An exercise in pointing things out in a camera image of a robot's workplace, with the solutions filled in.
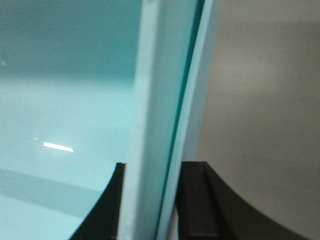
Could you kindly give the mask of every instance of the gray wall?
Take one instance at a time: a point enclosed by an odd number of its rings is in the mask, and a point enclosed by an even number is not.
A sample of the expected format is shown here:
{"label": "gray wall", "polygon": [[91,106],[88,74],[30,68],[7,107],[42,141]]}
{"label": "gray wall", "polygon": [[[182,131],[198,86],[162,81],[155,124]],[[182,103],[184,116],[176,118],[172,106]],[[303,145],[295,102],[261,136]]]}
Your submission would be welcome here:
{"label": "gray wall", "polygon": [[197,152],[241,197],[320,239],[320,1],[221,0]]}

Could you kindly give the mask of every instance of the light blue surface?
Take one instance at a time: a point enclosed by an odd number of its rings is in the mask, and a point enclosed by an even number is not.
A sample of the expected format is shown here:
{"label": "light blue surface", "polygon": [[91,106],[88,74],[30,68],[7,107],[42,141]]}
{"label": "light blue surface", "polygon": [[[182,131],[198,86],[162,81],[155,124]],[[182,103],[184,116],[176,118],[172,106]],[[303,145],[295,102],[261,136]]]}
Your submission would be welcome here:
{"label": "light blue surface", "polygon": [[140,11],[0,2],[0,239],[67,239],[127,162]]}
{"label": "light blue surface", "polygon": [[157,234],[196,5],[143,1],[119,240],[153,240]]}
{"label": "light blue surface", "polygon": [[204,2],[174,140],[157,240],[167,239],[181,162],[195,160],[216,40],[218,3],[218,0]]}

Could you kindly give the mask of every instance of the white wall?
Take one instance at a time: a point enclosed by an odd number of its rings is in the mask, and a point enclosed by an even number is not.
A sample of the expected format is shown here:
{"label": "white wall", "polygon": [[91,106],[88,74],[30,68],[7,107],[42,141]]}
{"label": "white wall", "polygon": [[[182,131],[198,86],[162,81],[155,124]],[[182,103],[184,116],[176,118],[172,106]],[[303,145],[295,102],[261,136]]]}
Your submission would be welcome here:
{"label": "white wall", "polygon": [[320,1],[220,1],[197,159],[320,239]]}

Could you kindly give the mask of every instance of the glossy surface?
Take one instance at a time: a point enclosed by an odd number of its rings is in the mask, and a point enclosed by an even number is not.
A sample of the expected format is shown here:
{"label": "glossy surface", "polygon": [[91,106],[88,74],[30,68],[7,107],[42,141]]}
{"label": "glossy surface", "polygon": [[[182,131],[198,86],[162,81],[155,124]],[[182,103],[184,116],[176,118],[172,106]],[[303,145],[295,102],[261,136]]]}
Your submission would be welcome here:
{"label": "glossy surface", "polygon": [[67,239],[127,162],[140,10],[1,1],[0,239]]}

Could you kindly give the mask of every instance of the teal glass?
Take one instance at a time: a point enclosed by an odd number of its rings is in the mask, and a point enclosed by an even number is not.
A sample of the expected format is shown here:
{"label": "teal glass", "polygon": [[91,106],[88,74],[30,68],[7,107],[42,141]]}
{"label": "teal glass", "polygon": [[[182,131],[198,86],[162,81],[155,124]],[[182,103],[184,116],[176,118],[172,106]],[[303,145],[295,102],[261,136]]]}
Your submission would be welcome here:
{"label": "teal glass", "polygon": [[0,2],[0,239],[68,239],[128,161],[141,4]]}

